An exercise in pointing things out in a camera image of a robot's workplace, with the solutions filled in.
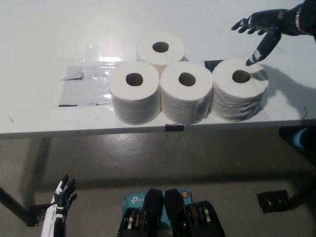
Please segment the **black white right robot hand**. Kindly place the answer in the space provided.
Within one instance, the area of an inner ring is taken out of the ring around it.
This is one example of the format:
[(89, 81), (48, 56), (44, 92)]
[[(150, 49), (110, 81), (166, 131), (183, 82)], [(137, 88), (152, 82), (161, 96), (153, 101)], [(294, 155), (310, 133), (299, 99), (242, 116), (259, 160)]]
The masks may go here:
[(247, 66), (266, 59), (279, 43), (282, 35), (298, 36), (301, 33), (296, 27), (296, 8), (264, 10), (242, 18), (232, 26), (232, 30), (249, 35), (257, 33), (265, 35), (252, 56), (246, 61)]

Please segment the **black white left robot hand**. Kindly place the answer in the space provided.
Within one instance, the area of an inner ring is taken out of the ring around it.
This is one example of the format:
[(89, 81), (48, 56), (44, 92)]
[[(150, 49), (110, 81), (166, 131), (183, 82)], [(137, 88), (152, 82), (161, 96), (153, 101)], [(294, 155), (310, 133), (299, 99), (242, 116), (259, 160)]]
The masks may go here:
[(52, 200), (46, 210), (41, 237), (65, 237), (68, 211), (77, 198), (75, 179), (69, 181), (66, 174), (54, 191)]

